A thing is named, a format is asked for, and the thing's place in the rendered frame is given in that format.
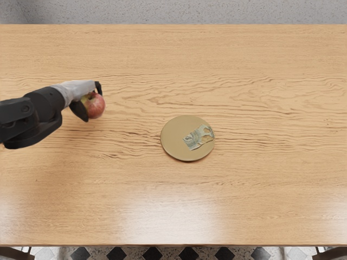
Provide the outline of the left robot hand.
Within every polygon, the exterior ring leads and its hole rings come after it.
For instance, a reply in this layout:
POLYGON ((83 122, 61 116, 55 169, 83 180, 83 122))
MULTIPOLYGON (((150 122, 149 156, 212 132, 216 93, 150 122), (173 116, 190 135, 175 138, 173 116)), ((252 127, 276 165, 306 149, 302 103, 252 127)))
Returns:
POLYGON ((84 122, 88 122, 89 118, 87 117, 86 109, 81 102, 81 98, 90 92, 96 92, 102 95, 102 86, 99 81, 73 80, 54 84, 50 87, 56 89, 63 96, 65 108, 69 107, 84 122))

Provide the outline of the red apple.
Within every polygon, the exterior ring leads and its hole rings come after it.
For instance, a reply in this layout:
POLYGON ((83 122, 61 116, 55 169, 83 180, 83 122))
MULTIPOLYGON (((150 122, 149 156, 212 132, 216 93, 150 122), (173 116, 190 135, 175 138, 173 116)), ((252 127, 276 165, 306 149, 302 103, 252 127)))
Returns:
POLYGON ((86 109, 89 119, 97 119, 101 117, 105 111, 106 103, 101 94, 90 92, 81 98, 81 102, 86 109))

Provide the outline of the tan patterned plate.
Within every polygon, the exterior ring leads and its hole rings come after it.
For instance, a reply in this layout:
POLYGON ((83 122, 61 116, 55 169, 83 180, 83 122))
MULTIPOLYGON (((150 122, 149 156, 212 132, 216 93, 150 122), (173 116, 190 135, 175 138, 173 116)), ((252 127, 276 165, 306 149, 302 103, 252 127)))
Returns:
POLYGON ((194 115, 180 115, 169 120, 160 133, 160 143, 171 157, 185 162, 206 157, 215 146, 212 127, 194 115))

